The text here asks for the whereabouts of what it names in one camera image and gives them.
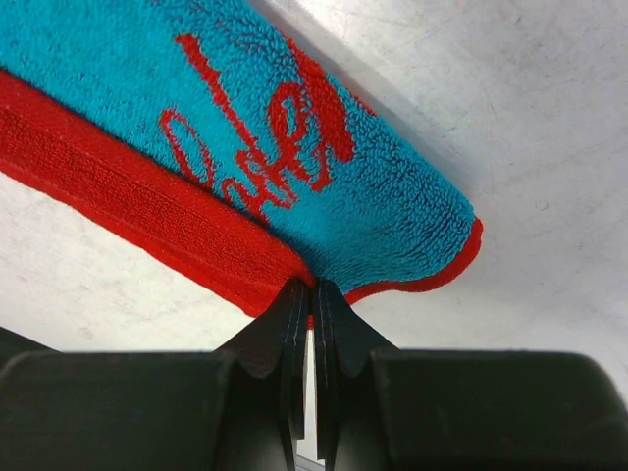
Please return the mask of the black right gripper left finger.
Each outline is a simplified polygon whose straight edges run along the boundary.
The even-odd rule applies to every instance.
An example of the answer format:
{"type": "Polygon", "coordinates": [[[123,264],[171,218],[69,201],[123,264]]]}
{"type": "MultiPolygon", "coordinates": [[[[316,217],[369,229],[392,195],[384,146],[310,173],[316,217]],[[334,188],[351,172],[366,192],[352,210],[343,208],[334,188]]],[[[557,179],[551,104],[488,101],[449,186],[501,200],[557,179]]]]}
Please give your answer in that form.
{"type": "Polygon", "coordinates": [[[291,470],[309,290],[211,352],[23,352],[1,370],[5,470],[291,470]]]}

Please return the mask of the red blue patterned towel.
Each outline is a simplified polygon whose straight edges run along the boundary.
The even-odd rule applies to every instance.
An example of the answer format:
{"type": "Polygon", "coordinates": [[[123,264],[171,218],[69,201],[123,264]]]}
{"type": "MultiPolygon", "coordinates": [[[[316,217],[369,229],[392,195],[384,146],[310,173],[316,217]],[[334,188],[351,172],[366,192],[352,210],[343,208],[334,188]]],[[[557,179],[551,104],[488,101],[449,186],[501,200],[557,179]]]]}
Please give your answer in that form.
{"type": "Polygon", "coordinates": [[[389,124],[245,1],[5,1],[1,170],[260,315],[459,276],[483,226],[389,124]]]}

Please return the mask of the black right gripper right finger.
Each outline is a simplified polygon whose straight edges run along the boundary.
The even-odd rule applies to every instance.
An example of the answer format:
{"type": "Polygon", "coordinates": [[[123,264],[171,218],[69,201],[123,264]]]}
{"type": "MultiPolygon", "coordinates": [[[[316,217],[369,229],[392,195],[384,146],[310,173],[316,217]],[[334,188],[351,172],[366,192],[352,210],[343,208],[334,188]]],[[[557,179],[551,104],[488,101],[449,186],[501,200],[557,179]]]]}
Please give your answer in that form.
{"type": "Polygon", "coordinates": [[[593,359],[402,349],[338,287],[313,293],[317,454],[329,470],[623,470],[627,408],[593,359]]]}

